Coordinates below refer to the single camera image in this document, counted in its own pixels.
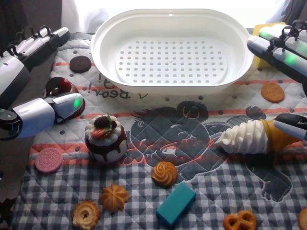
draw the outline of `perforated basket bottom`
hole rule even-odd
[[[133,38],[121,48],[116,70],[133,85],[212,85],[227,71],[223,47],[207,37]]]

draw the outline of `cartoon bear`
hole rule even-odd
[[[136,120],[131,131],[127,132],[128,152],[123,162],[146,161],[152,167],[160,161],[172,162],[179,171],[177,183],[190,180],[199,173],[208,173],[227,159],[228,154],[213,145],[222,132],[249,119],[266,118],[259,108],[249,107],[246,115],[232,117],[227,122],[207,124],[206,106],[193,101],[181,102],[177,108],[162,107],[133,115]],[[290,191],[291,182],[274,168],[272,156],[247,155],[246,166],[263,181],[262,196],[279,202]],[[268,181],[268,170],[280,180]]]

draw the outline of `pink cookie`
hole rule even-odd
[[[53,173],[61,167],[62,161],[63,156],[58,149],[47,148],[38,154],[35,166],[41,173]]]

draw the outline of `white curtain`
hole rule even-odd
[[[290,0],[62,0],[62,26],[95,33],[109,17],[131,9],[207,8],[224,12],[246,28],[280,22]]]

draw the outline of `checkered fabric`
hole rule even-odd
[[[92,200],[101,210],[96,229],[168,229],[156,209],[180,182],[196,192],[196,199],[175,229],[221,230],[230,213],[252,211],[259,230],[298,230],[297,216],[307,206],[306,143],[283,153],[229,156],[213,142],[227,128],[249,119],[274,118],[279,113],[307,115],[302,86],[275,70],[252,67],[241,81],[218,95],[132,94],[113,86],[96,67],[83,74],[69,69],[69,61],[88,53],[90,36],[75,34],[58,49],[51,77],[67,78],[84,96],[83,114],[36,136],[13,213],[14,229],[73,229],[72,212]],[[261,87],[279,84],[285,99],[264,100]],[[115,115],[127,132],[128,151],[116,165],[95,162],[84,144],[84,129],[97,114]],[[63,153],[63,166],[54,174],[40,174],[37,154],[53,147]],[[173,162],[179,172],[169,189],[151,179],[159,161]],[[130,198],[123,211],[110,214],[99,201],[111,184],[126,188]]]

